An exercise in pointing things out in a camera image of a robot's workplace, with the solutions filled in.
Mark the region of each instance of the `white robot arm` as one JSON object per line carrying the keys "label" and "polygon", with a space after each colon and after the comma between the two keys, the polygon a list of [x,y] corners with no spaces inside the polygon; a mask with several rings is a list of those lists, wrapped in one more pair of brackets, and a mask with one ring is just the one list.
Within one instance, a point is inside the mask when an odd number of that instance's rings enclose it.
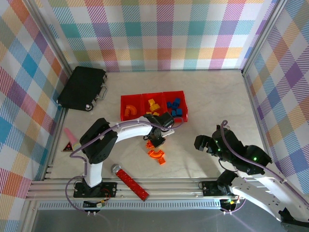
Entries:
{"label": "white robot arm", "polygon": [[217,186],[223,194],[235,194],[243,197],[268,211],[283,226],[293,227],[294,231],[309,231],[309,204],[307,197],[300,193],[280,171],[271,165],[271,158],[259,147],[243,146],[235,134],[222,125],[211,137],[199,135],[195,140],[195,148],[204,150],[221,161],[232,163],[240,172],[251,175],[261,182],[271,193],[226,170],[217,180]]}
{"label": "white robot arm", "polygon": [[104,118],[100,118],[80,139],[81,145],[85,145],[100,133],[110,128],[115,128],[106,133],[103,138],[96,140],[83,149],[87,159],[87,175],[84,180],[90,188],[102,182],[101,172],[103,161],[109,156],[115,143],[136,136],[144,136],[145,139],[149,139],[152,142],[154,147],[159,147],[164,143],[166,136],[174,133],[172,129],[161,130],[158,127],[150,125],[150,123],[153,123],[165,128],[172,126],[174,120],[169,113],[165,113],[159,117],[145,115],[132,121],[140,121],[140,123],[132,124],[130,121],[121,124],[108,123]]}

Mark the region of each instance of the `toy piece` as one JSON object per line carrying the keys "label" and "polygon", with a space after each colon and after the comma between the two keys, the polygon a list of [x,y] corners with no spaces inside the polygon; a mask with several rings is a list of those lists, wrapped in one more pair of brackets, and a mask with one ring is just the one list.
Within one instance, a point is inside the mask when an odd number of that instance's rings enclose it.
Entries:
{"label": "toy piece", "polygon": [[133,180],[119,164],[114,164],[111,167],[112,173],[116,174],[139,198],[145,201],[149,194]]}
{"label": "toy piece", "polygon": [[146,148],[147,148],[147,149],[152,149],[152,148],[154,148],[154,145],[153,145],[150,141],[148,141],[148,142],[146,143]]}
{"label": "toy piece", "polygon": [[126,105],[125,116],[128,117],[130,112],[132,115],[136,115],[137,110],[134,105]]}
{"label": "toy piece", "polygon": [[153,158],[153,159],[157,159],[159,164],[162,165],[164,164],[166,161],[165,159],[163,158],[163,156],[165,155],[164,151],[162,150],[159,150],[157,152],[155,152],[154,150],[150,150],[148,152],[148,155]]}
{"label": "toy piece", "polygon": [[65,148],[64,148],[63,151],[75,151],[75,150],[77,150],[78,148],[81,147],[81,144],[79,143],[78,139],[74,136],[74,134],[70,131],[69,128],[65,128],[64,132],[65,132],[65,134],[67,135],[67,138],[70,141],[69,144],[70,144],[72,150],[65,150]]}
{"label": "toy piece", "polygon": [[148,103],[150,106],[153,106],[155,104],[155,101],[153,99],[148,100]]}
{"label": "toy piece", "polygon": [[70,152],[70,151],[73,151],[73,147],[72,147],[72,144],[71,142],[69,142],[66,147],[62,150],[63,152]]}
{"label": "toy piece", "polygon": [[181,117],[183,115],[183,110],[182,109],[177,109],[176,110],[176,115]]}
{"label": "toy piece", "polygon": [[173,102],[173,105],[172,105],[172,109],[173,110],[176,110],[180,105],[180,98],[176,98],[175,101]]}
{"label": "toy piece", "polygon": [[152,105],[152,106],[150,106],[150,110],[151,110],[151,112],[153,112],[153,111],[156,111],[156,110],[158,110],[158,109],[160,109],[161,107],[159,106],[159,104],[154,104],[154,105]]}

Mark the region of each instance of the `red compartment tray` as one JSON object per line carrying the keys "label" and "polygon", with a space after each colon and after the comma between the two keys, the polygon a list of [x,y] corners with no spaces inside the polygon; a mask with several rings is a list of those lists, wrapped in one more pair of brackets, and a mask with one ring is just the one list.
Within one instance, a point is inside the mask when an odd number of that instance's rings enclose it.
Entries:
{"label": "red compartment tray", "polygon": [[[160,115],[165,112],[171,113],[171,109],[167,108],[167,102],[173,103],[176,98],[180,98],[179,108],[183,110],[183,121],[188,121],[188,108],[185,102],[185,96],[183,91],[172,91],[172,92],[161,92],[161,93],[143,93],[135,95],[123,95],[121,96],[120,102],[120,118],[121,121],[127,121],[139,118],[150,112],[148,100],[154,99],[155,103],[160,105],[160,109],[157,110]],[[136,115],[125,116],[125,110],[127,105],[133,105],[136,108]],[[175,119],[175,122],[181,122],[180,119]]]}

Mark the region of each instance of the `yellow block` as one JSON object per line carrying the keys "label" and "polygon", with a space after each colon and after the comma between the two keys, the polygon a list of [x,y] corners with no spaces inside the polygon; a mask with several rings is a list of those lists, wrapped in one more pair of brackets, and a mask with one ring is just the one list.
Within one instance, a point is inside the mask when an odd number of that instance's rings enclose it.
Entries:
{"label": "yellow block", "polygon": [[148,100],[148,103],[150,106],[153,106],[155,104],[155,101],[153,99]]}
{"label": "yellow block", "polygon": [[151,112],[153,112],[153,111],[156,111],[156,110],[158,110],[158,109],[160,109],[161,107],[159,106],[159,104],[154,104],[153,106],[150,106],[150,110],[151,110]]}

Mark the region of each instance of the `plaid fabric backdrop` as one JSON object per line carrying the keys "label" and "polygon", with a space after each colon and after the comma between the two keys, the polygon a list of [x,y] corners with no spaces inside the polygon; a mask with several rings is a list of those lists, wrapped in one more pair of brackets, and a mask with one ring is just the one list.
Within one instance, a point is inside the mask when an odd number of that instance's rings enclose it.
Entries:
{"label": "plaid fabric backdrop", "polygon": [[144,71],[239,68],[265,1],[36,2],[73,68]]}
{"label": "plaid fabric backdrop", "polygon": [[266,13],[265,13],[263,19],[262,19],[262,22],[261,22],[259,28],[257,29],[257,31],[256,31],[256,33],[255,33],[253,39],[251,40],[251,44],[250,44],[250,46],[249,46],[249,48],[248,48],[248,50],[247,50],[247,52],[246,52],[246,55],[245,55],[244,59],[243,59],[242,62],[241,62],[240,69],[243,69],[243,67],[244,67],[244,65],[245,65],[245,63],[246,63],[246,61],[247,61],[247,59],[248,59],[248,57],[249,57],[249,55],[250,55],[250,53],[251,53],[251,51],[252,51],[254,45],[255,45],[255,43],[256,43],[258,37],[259,37],[259,35],[261,34],[261,32],[262,32],[262,30],[263,30],[263,28],[264,28],[264,26],[265,26],[265,24],[266,24],[266,22],[267,22],[269,16],[270,16],[270,13],[271,13],[272,10],[274,9],[274,6],[276,5],[276,2],[277,2],[277,1],[278,1],[278,0],[271,0],[271,3],[270,3],[270,5],[269,5],[269,7],[268,7],[268,9],[267,9],[267,11],[266,11]]}
{"label": "plaid fabric backdrop", "polygon": [[290,0],[248,83],[273,160],[309,193],[309,0]]}
{"label": "plaid fabric backdrop", "polygon": [[22,1],[0,6],[0,232],[13,232],[42,173],[67,76]]}

